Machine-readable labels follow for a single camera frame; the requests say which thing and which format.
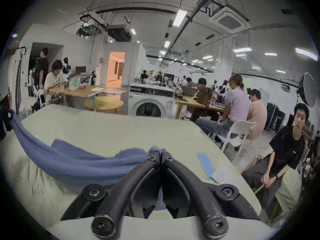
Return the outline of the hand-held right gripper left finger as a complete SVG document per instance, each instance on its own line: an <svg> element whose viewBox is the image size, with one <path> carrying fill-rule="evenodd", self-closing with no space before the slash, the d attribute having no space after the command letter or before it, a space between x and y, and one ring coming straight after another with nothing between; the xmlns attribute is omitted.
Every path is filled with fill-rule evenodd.
<svg viewBox="0 0 320 240"><path fill-rule="evenodd" d="M91 232L99 239L116 239L124 216L147 219L163 209L163 150L153 149L146 161L119 182L86 186L61 221L93 217Z"/></svg>

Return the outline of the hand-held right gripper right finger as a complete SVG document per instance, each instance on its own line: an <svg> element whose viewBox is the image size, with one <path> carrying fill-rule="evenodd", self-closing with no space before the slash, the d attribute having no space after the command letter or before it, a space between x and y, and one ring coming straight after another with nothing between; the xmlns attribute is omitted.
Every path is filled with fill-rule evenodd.
<svg viewBox="0 0 320 240"><path fill-rule="evenodd" d="M207 239L224 237L226 217L259 221L250 203L232 184L202 182L191 170L162 152L163 202L174 219L196 216Z"/></svg>

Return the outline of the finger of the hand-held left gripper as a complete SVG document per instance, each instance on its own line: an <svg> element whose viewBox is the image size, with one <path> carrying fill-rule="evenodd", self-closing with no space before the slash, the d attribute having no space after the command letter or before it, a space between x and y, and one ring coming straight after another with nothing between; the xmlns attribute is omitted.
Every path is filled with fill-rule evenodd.
<svg viewBox="0 0 320 240"><path fill-rule="evenodd" d="M8 132L12 130L11 120L13 119L13 110L6 107L0 107L0 140L2 141Z"/></svg>

